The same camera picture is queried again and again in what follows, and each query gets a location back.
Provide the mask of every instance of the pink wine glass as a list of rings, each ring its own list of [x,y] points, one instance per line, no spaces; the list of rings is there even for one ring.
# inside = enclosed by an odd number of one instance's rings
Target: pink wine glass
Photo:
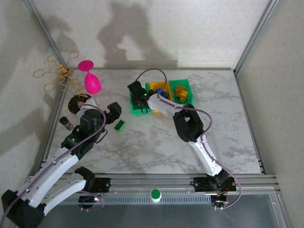
[[[90,73],[90,70],[94,67],[94,63],[91,60],[84,60],[78,64],[78,69],[83,72],[87,72],[85,76],[85,89],[90,94],[97,94],[101,91],[101,83],[96,77]]]

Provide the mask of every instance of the metal frame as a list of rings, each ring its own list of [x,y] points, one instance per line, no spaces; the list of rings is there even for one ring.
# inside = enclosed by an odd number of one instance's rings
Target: metal frame
[[[68,178],[64,174],[60,180]],[[110,198],[142,198],[149,196],[152,189],[158,188],[162,195],[183,198],[193,198],[216,194],[215,192],[195,192],[190,182],[194,177],[205,177],[199,174],[97,174],[97,178],[111,178],[110,190],[106,197]],[[275,175],[263,174],[236,174],[242,184],[244,195],[268,194],[272,203],[274,215],[280,228],[291,228],[291,222],[282,200],[281,191]],[[236,192],[229,192],[230,195],[238,195]],[[78,204],[78,197],[83,193],[76,193],[63,204]]]
[[[273,14],[276,6],[278,5],[280,0],[269,0],[259,22],[257,23],[255,30],[253,31],[239,61],[237,62],[237,65],[234,69],[234,72],[236,75],[238,75],[244,64],[246,63],[250,53],[252,52],[253,48],[255,47],[257,41],[261,37],[261,34],[263,33],[267,23],[269,22],[269,19],[271,15]]]
[[[58,61],[60,62],[60,64],[66,65],[66,62],[63,59],[55,41],[53,40],[52,36],[48,32],[47,27],[40,15],[35,3],[32,0],[23,0],[23,3],[25,5],[25,7],[28,9],[28,12],[30,13],[31,17],[33,18],[37,28],[41,32],[41,35],[43,36],[47,45],[52,50],[52,52],[58,56]]]
[[[55,111],[51,116],[51,118],[52,118],[51,126],[50,126],[50,128],[47,132],[47,140],[46,140],[45,145],[43,147],[43,155],[41,156],[41,159],[40,159],[39,163],[36,163],[36,164],[33,165],[34,166],[33,170],[35,171],[34,174],[37,173],[40,170],[43,163],[47,162],[49,149],[51,147],[53,137],[54,137],[54,133],[55,133],[55,130],[56,130],[56,126],[57,126],[57,123],[58,123],[58,120],[59,120],[60,110],[62,108],[63,101],[66,97],[66,93],[63,92],[62,88],[63,88],[63,86],[61,86],[60,90],[58,91],[59,98],[58,98],[57,103],[56,103]]]
[[[244,101],[244,97],[243,97],[241,88],[239,86],[238,78],[236,77],[236,75],[235,75],[235,80],[236,80],[236,84],[237,84],[238,93],[240,95],[241,102],[242,102],[242,105],[243,105],[243,108],[244,108],[245,117],[246,117],[246,120],[247,120],[247,124],[248,124],[248,127],[249,127],[250,135],[251,135],[251,138],[252,138],[253,146],[254,146],[255,151],[256,151],[256,155],[257,155],[257,159],[258,159],[258,162],[259,162],[259,165],[260,165],[261,172],[263,174],[267,174],[267,170],[265,170],[264,163],[262,162],[262,159],[261,159],[260,150],[259,150],[259,147],[257,145],[257,140],[256,140],[256,137],[255,137],[253,128],[252,128],[252,124],[251,124],[251,121],[250,121],[250,118],[249,118],[248,110],[247,110],[247,107],[246,107],[246,104],[245,104],[245,101]]]

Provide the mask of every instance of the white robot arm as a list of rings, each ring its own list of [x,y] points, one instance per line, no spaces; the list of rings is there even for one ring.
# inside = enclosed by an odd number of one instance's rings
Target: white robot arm
[[[191,104],[181,105],[167,100],[153,90],[146,91],[139,81],[134,81],[128,85],[128,88],[133,104],[139,105],[142,109],[150,108],[172,117],[177,135],[184,142],[189,143],[198,155],[204,165],[207,181],[203,180],[201,183],[194,181],[195,190],[199,188],[199,191],[205,192],[225,191],[227,189],[228,173],[216,163],[216,158],[204,135],[204,125],[196,109]]]
[[[167,100],[166,102],[163,102],[161,100],[164,100],[165,98],[162,96],[157,96],[157,94],[153,94],[152,96],[149,97],[149,100],[147,101],[147,104],[150,109],[157,110],[161,112],[162,114],[169,116],[169,117],[174,117],[176,113],[181,111],[181,109],[177,109],[176,107],[183,107],[181,104],[177,104],[175,102],[172,102],[170,100]],[[215,156],[210,149],[206,136],[203,136],[203,141],[205,142],[204,144],[207,146],[207,149],[211,156],[215,159]],[[216,176],[218,175],[221,171],[222,168],[219,167],[217,164],[214,163],[214,160],[212,160],[208,155],[207,152],[205,151],[200,136],[196,139],[195,142],[188,142],[191,147],[195,150],[196,154],[198,155],[199,159],[204,165],[205,171],[208,175],[210,176]]]
[[[80,118],[80,125],[65,138],[61,148],[48,158],[39,172],[17,191],[7,190],[2,195],[5,215],[18,227],[38,227],[57,204],[78,191],[92,189],[95,175],[85,167],[76,169],[66,180],[59,179],[93,148],[100,134],[105,131],[105,124],[111,124],[119,118],[121,107],[117,102],[110,104],[108,109],[108,113],[87,109]]]

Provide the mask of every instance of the blue object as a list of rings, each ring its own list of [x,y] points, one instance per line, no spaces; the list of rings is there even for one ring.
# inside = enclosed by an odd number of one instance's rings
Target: blue object
[[[160,95],[163,96],[164,98],[168,98],[167,93],[165,91],[163,91],[163,90],[160,92]]]

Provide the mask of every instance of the marble table surface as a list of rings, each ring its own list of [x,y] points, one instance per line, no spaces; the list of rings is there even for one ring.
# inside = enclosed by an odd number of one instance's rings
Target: marble table surface
[[[129,85],[142,70],[91,70],[98,76],[103,89],[97,95],[103,110],[118,102],[122,107],[120,119],[125,127],[114,130],[119,120],[107,125],[108,135],[68,170],[85,166],[94,173],[204,173],[195,151],[176,133],[172,118],[160,113],[131,115]],[[218,161],[234,173],[260,173],[244,109],[232,71],[166,70],[168,80],[188,79],[194,94],[194,106],[213,118],[206,135]],[[86,73],[75,70],[73,77],[83,81]],[[163,81],[158,71],[145,73],[140,81]],[[66,94],[59,117],[66,116],[73,125],[79,124],[67,104]],[[199,114],[205,128],[209,120]],[[57,124],[48,155],[54,155],[64,138],[70,134]]]

